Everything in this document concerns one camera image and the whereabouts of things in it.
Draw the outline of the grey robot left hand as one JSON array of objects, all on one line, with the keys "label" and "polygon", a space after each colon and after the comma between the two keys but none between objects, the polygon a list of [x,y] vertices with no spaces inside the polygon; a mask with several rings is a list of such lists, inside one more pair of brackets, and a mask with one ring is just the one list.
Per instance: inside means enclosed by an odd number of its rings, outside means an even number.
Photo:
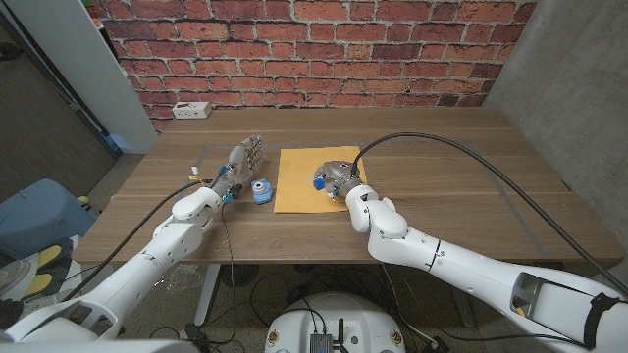
[{"label": "grey robot left hand", "polygon": [[255,170],[264,160],[262,140],[257,134],[245,138],[234,147],[227,163],[219,170],[217,179],[211,186],[224,204],[238,198],[241,190],[247,186]]}]

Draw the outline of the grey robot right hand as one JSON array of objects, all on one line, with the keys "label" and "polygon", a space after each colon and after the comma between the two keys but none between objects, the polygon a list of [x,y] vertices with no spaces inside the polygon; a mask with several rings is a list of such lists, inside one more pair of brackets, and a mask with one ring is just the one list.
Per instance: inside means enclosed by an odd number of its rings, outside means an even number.
[{"label": "grey robot right hand", "polygon": [[353,165],[346,161],[330,161],[320,166],[313,179],[316,190],[325,190],[336,202],[343,202],[348,192],[363,183],[359,171],[352,172]]}]

